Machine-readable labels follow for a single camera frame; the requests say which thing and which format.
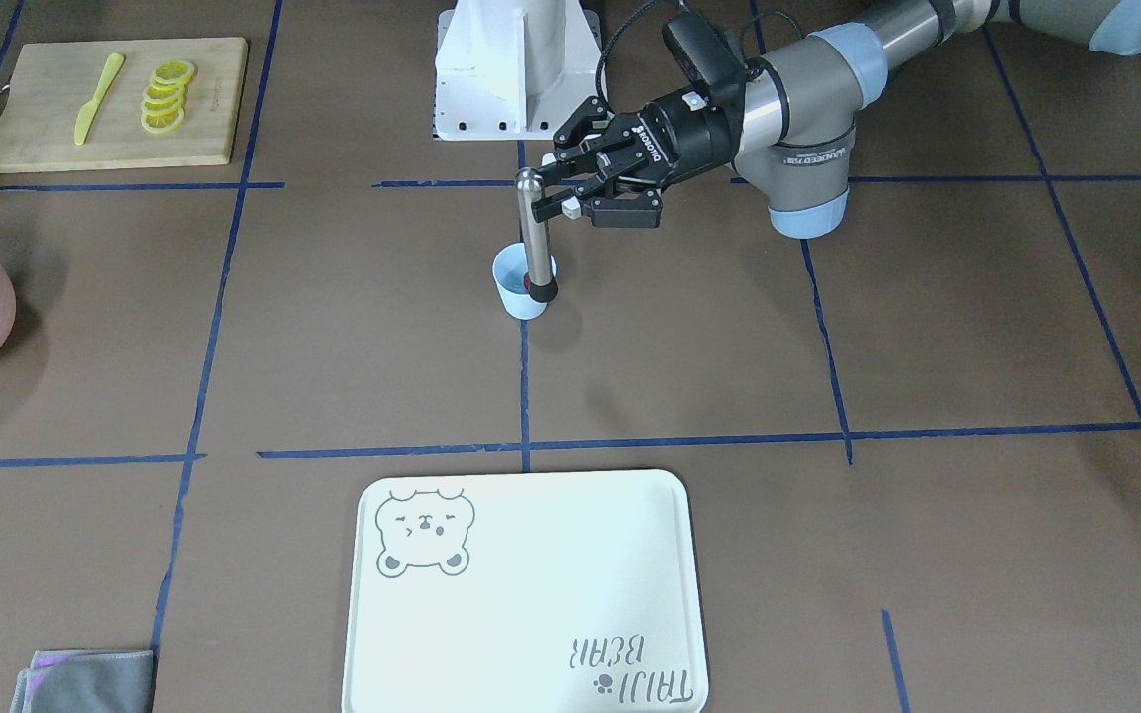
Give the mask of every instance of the lemon slice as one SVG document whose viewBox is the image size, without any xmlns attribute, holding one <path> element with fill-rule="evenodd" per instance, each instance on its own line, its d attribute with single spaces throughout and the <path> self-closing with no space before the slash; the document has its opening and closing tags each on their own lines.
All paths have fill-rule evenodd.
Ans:
<svg viewBox="0 0 1141 713">
<path fill-rule="evenodd" d="M 149 80 L 163 87 L 180 87 L 192 81 L 195 73 L 196 64 L 187 59 L 170 59 L 168 63 L 157 64 Z"/>
<path fill-rule="evenodd" d="M 144 90 L 144 103 L 154 104 L 160 107 L 162 104 L 169 104 L 177 99 L 178 96 L 186 96 L 186 86 L 175 86 L 175 87 L 162 87 L 157 84 L 149 84 Z"/>
<path fill-rule="evenodd" d="M 144 127 L 144 131 L 148 131 L 148 133 L 167 133 L 167 131 L 176 130 L 181 124 L 184 116 L 183 107 L 168 114 L 157 114 L 157 116 L 140 114 L 139 125 Z"/>
<path fill-rule="evenodd" d="M 183 96 L 177 96 L 167 104 L 151 104 L 147 99 L 144 99 L 144 104 L 139 104 L 139 113 L 144 116 L 165 116 L 179 108 L 184 108 Z"/>
</svg>

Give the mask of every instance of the robotic arm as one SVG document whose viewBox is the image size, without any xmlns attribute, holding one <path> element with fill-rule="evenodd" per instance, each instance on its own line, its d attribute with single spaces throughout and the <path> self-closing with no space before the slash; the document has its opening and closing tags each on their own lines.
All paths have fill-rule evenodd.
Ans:
<svg viewBox="0 0 1141 713">
<path fill-rule="evenodd" d="M 553 216 L 656 227 L 666 186 L 726 163 L 769 197 L 780 234 L 835 229 L 857 112 L 906 60 L 1000 19 L 1097 52 L 1141 54 L 1141 0 L 882 0 L 852 22 L 748 60 L 733 32 L 680 13 L 663 27 L 663 43 L 688 87 L 633 113 L 613 114 L 590 96 L 553 135 L 552 161 L 517 175 L 531 297 L 557 295 L 547 228 Z M 584 179 L 547 195 L 572 177 Z"/>
</svg>

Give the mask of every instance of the knife handle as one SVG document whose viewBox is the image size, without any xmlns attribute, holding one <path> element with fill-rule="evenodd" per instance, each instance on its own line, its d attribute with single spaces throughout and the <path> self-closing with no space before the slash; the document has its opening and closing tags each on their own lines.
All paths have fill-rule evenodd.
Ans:
<svg viewBox="0 0 1141 713">
<path fill-rule="evenodd" d="M 113 86 L 116 73 L 122 71 L 123 63 L 126 63 L 126 55 L 118 55 L 116 52 L 108 55 L 108 59 L 104 59 L 104 72 L 99 75 L 99 84 L 95 87 L 94 98 L 97 102 L 104 100 L 104 95 L 108 92 L 108 87 Z"/>
</svg>

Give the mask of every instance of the black cable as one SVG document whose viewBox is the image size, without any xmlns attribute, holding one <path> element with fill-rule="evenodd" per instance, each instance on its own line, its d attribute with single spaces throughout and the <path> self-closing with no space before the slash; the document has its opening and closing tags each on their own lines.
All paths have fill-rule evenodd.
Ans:
<svg viewBox="0 0 1141 713">
<path fill-rule="evenodd" d="M 795 15 L 792 15 L 790 13 L 783 13 L 780 10 L 764 10 L 764 13 L 756 14 L 754 18 L 747 19 L 747 23 L 744 24 L 744 26 L 742 26 L 742 29 L 739 29 L 739 31 L 738 31 L 738 42 L 742 43 L 743 46 L 746 46 L 748 29 L 751 29 L 752 26 L 754 26 L 754 24 L 756 24 L 758 22 L 760 22 L 760 19 L 762 19 L 762 18 L 769 18 L 769 17 L 776 17 L 776 18 L 786 19 L 786 22 L 792 23 L 792 27 L 795 27 L 795 34 L 800 35 L 801 40 L 804 40 L 804 38 L 807 37 L 807 33 L 804 32 L 804 27 L 802 27 L 800 25 L 800 22 L 798 19 L 795 19 Z"/>
<path fill-rule="evenodd" d="M 648 0 L 647 3 L 640 6 L 633 10 L 633 14 L 628 15 L 624 19 L 624 24 L 621 24 L 620 29 L 616 29 L 610 35 L 610 40 L 606 42 L 606 46 L 601 49 L 601 59 L 597 59 L 597 96 L 601 96 L 601 102 L 605 104 L 607 112 L 614 112 L 610 108 L 610 100 L 606 99 L 606 92 L 601 89 L 601 78 L 606 74 L 606 58 L 610 57 L 610 52 L 615 49 L 616 41 L 620 41 L 620 37 L 624 34 L 625 29 L 641 18 L 644 14 L 654 9 L 654 6 L 662 3 L 663 0 Z M 688 5 L 685 0 L 669 0 L 670 3 L 678 6 L 680 9 L 688 10 Z"/>
</svg>

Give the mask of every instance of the light blue joint cap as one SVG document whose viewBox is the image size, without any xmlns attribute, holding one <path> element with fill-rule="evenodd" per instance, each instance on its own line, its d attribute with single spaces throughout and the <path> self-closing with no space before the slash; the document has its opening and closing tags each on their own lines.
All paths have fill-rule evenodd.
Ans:
<svg viewBox="0 0 1141 713">
<path fill-rule="evenodd" d="M 775 211 L 770 208 L 769 220 L 779 234 L 808 240 L 836 229 L 843 221 L 843 209 L 847 206 L 848 191 L 843 191 L 836 198 L 827 200 L 819 206 L 801 208 L 799 211 Z"/>
<path fill-rule="evenodd" d="M 1094 52 L 1141 55 L 1141 0 L 1122 0 L 1091 38 Z"/>
<path fill-rule="evenodd" d="M 861 108 L 879 99 L 883 88 L 888 86 L 888 52 L 873 29 L 860 23 L 843 23 L 841 26 L 820 29 L 812 34 L 827 41 L 839 55 L 843 55 L 848 66 L 852 67 L 860 84 Z"/>
</svg>

